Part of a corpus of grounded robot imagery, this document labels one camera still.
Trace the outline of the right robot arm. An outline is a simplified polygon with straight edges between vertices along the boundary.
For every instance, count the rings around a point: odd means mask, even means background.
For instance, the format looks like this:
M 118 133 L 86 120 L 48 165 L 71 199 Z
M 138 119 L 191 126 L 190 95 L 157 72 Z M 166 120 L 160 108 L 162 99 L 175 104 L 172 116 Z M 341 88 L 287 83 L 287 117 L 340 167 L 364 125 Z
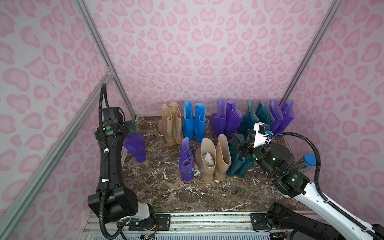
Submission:
M 323 193 L 319 184 L 321 157 L 315 144 L 307 137 L 292 133 L 280 133 L 279 136 L 297 137 L 306 142 L 313 150 L 316 158 L 315 178 L 311 181 L 300 171 L 291 168 L 293 154 L 282 145 L 269 147 L 276 135 L 259 135 L 248 131 L 250 139 L 243 140 L 236 136 L 235 148 L 244 157 L 254 160 L 276 189 L 285 197 L 293 198 L 312 209 L 326 220 L 347 240 L 382 240 L 384 233 L 379 232 L 378 226 L 373 226 L 358 219 L 341 205 L 335 203 Z

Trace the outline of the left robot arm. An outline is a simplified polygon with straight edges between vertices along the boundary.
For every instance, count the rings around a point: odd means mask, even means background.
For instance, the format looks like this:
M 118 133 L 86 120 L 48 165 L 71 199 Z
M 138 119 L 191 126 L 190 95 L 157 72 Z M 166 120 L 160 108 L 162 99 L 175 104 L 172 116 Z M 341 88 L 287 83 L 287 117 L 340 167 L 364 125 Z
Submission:
M 120 222 L 123 225 L 136 225 L 143 229 L 152 229 L 156 225 L 155 212 L 151 205 L 138 201 L 134 191 L 127 188 L 122 175 L 122 148 L 127 137 L 139 131 L 134 120 L 124 124 L 117 120 L 103 122 L 103 139 L 100 130 L 95 132 L 98 140 L 101 166 L 100 177 L 95 194 L 88 196 L 88 206 L 99 218 L 102 231 L 106 224 Z

